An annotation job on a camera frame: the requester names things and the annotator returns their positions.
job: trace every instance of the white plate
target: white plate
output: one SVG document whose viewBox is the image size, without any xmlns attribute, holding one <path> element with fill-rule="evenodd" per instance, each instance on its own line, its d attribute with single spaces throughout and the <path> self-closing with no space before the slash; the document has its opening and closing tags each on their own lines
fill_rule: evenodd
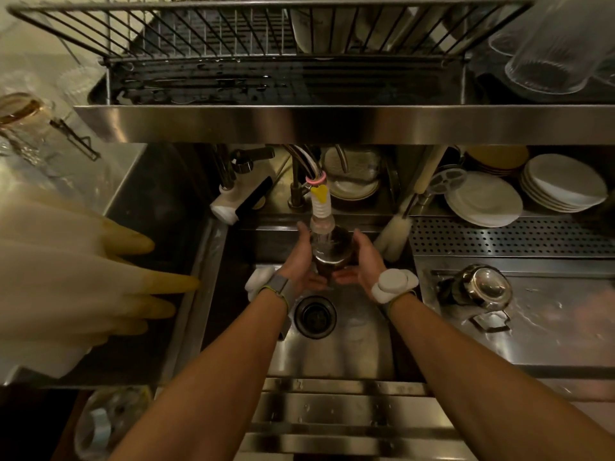
<svg viewBox="0 0 615 461">
<path fill-rule="evenodd" d="M 549 206 L 549 208 L 552 206 L 563 210 L 585 210 L 591 207 L 591 205 L 571 205 L 557 201 L 556 199 L 550 197 L 549 194 L 542 191 L 537 185 L 533 184 L 527 174 L 527 171 L 521 173 L 519 184 L 524 192 L 531 193 L 534 198 L 538 199 L 537 201 L 539 203 Z"/>
<path fill-rule="evenodd" d="M 328 181 L 331 196 L 342 200 L 363 200 L 375 193 L 380 186 L 380 180 L 369 184 L 359 182 L 330 179 Z"/>
<path fill-rule="evenodd" d="M 519 180 L 519 184 L 521 185 L 521 189 L 528 195 L 528 197 L 543 207 L 546 207 L 550 210 L 561 212 L 561 213 L 577 213 L 583 210 L 587 210 L 589 207 L 565 207 L 560 204 L 554 203 L 550 199 L 545 198 L 540 195 L 536 191 L 534 191 L 530 186 L 528 186 L 527 181 L 524 177 L 521 177 Z"/>
<path fill-rule="evenodd" d="M 523 201 L 514 187 L 480 171 L 468 171 L 464 185 L 445 198 L 457 215 L 490 228 L 511 224 L 523 211 Z"/>
<path fill-rule="evenodd" d="M 591 166 L 565 155 L 538 155 L 527 167 L 528 179 L 560 203 L 587 207 L 608 195 L 604 180 Z"/>
<path fill-rule="evenodd" d="M 500 228 L 502 226 L 506 226 L 511 224 L 512 222 L 508 219 L 495 219 L 492 217 L 482 216 L 480 219 L 474 218 L 472 215 L 471 209 L 468 209 L 466 206 L 463 206 L 463 202 L 460 202 L 457 197 L 455 197 L 452 193 L 447 193 L 444 195 L 448 206 L 451 208 L 455 214 L 463 218 L 465 221 L 469 221 L 470 223 L 476 226 L 482 226 L 485 228 Z"/>
</svg>

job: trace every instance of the plate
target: plate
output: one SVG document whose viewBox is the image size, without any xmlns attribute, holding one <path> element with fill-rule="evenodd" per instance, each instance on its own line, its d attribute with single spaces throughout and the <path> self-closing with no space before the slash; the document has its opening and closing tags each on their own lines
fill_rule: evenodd
<svg viewBox="0 0 615 461">
<path fill-rule="evenodd" d="M 341 200 L 363 200 L 375 193 L 380 187 L 380 180 L 375 180 L 368 184 L 361 184 L 354 181 L 343 181 L 341 179 L 330 179 L 328 181 L 331 196 Z"/>
<path fill-rule="evenodd" d="M 543 154 L 527 164 L 528 181 L 559 203 L 590 207 L 603 202 L 606 184 L 591 166 L 566 155 Z"/>
<path fill-rule="evenodd" d="M 581 212 L 583 210 L 587 210 L 589 208 L 589 207 L 563 206 L 561 204 L 558 204 L 557 202 L 553 202 L 550 199 L 545 198 L 540 193 L 534 191 L 528 185 L 528 183 L 525 180 L 525 178 L 523 177 L 523 175 L 521 176 L 521 179 L 519 180 L 519 184 L 521 185 L 521 189 L 523 189 L 523 191 L 528 195 L 528 197 L 531 200 L 533 200 L 537 204 L 542 205 L 543 207 L 546 207 L 546 208 L 548 208 L 550 210 L 553 210 L 553 211 L 556 211 L 556 212 L 561 212 L 561 213 L 577 213 L 577 212 Z"/>
<path fill-rule="evenodd" d="M 445 199 L 464 220 L 489 228 L 509 225 L 523 211 L 523 201 L 514 187 L 479 171 L 469 171 L 465 184 L 447 193 Z"/>
<path fill-rule="evenodd" d="M 529 151 L 526 146 L 470 146 L 465 153 L 493 170 L 514 170 L 528 161 Z"/>
<path fill-rule="evenodd" d="M 537 185 L 532 183 L 532 180 L 528 176 L 528 172 L 526 170 L 524 170 L 521 173 L 521 177 L 519 178 L 519 183 L 525 186 L 524 190 L 528 189 L 534 195 L 538 196 L 539 198 L 546 201 L 550 205 L 553 205 L 559 208 L 564 208 L 564 209 L 586 209 L 586 208 L 591 207 L 591 205 L 573 205 L 573 204 L 566 204 L 564 202 L 557 201 L 556 199 L 549 196 L 549 194 L 542 191 Z"/>
<path fill-rule="evenodd" d="M 463 218 L 465 221 L 469 221 L 473 225 L 482 226 L 485 228 L 500 228 L 512 223 L 512 221 L 508 218 L 497 218 L 485 215 L 479 218 L 473 217 L 471 215 L 471 209 L 464 206 L 463 202 L 459 201 L 459 199 L 452 193 L 445 194 L 444 198 L 446 199 L 448 206 L 458 217 Z"/>
</svg>

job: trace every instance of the yellow clip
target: yellow clip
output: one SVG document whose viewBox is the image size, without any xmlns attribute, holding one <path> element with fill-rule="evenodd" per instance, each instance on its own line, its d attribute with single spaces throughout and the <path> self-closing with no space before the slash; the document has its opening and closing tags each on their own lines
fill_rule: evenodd
<svg viewBox="0 0 615 461">
<path fill-rule="evenodd" d="M 327 189 L 326 184 L 312 186 L 310 191 L 316 196 L 316 199 L 318 199 L 321 204 L 324 204 L 327 201 L 327 192 L 329 192 L 329 190 Z"/>
</svg>

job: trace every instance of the faucet handle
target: faucet handle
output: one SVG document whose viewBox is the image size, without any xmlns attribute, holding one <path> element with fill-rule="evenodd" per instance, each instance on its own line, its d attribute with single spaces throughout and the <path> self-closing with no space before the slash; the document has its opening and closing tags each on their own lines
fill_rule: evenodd
<svg viewBox="0 0 615 461">
<path fill-rule="evenodd" d="M 231 154 L 233 170 L 239 174 L 250 173 L 254 169 L 254 162 L 273 158 L 273 147 L 259 147 L 258 149 L 235 149 Z"/>
</svg>

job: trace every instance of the forearm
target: forearm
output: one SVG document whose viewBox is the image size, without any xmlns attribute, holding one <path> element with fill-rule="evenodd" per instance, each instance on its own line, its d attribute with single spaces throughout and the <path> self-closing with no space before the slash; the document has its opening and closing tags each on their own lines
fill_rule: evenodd
<svg viewBox="0 0 615 461">
<path fill-rule="evenodd" d="M 613 459 L 615 441 L 594 421 L 417 298 L 390 318 L 455 427 L 480 459 Z"/>
<path fill-rule="evenodd" d="M 164 390 L 112 461 L 230 460 L 258 403 L 286 316 L 266 289 Z"/>
</svg>

